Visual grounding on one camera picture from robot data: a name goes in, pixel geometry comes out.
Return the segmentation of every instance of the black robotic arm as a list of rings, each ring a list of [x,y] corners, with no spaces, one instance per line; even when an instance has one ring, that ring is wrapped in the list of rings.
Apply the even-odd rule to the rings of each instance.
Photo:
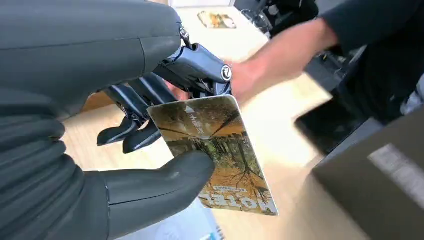
[[[191,45],[172,8],[142,0],[3,0],[0,32],[0,239],[115,239],[190,205],[215,169],[203,152],[157,170],[83,172],[60,141],[60,121],[100,90],[126,113],[122,126],[135,124],[135,131],[148,121],[147,106],[175,100],[158,76],[193,97],[230,92],[231,70]],[[160,137],[152,123],[143,131],[115,128],[98,144],[124,140],[132,152]]]

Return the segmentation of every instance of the card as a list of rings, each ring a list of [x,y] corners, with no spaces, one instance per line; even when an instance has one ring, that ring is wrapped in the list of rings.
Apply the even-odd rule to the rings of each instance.
[[[201,23],[209,29],[236,29],[233,19],[227,14],[219,14],[209,11],[201,11],[197,14]]]
[[[233,96],[171,102],[147,111],[175,157],[199,150],[214,161],[215,171],[199,195],[205,207],[278,215]]]

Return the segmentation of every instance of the wooden surface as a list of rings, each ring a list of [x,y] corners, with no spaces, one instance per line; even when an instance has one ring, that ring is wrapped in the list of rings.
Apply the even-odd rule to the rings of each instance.
[[[229,14],[238,28],[205,29],[198,9],[180,9],[193,42],[221,58],[243,60],[267,39],[235,8],[214,8]],[[214,209],[226,239],[246,240],[361,240],[364,233],[309,176],[318,152],[294,127],[296,117],[329,99],[306,74],[258,95],[242,109],[257,158],[275,199],[279,216]],[[131,154],[122,144],[97,147],[97,134],[118,126],[123,113],[107,106],[65,122],[67,153],[85,170],[156,169],[172,158],[163,139]]]

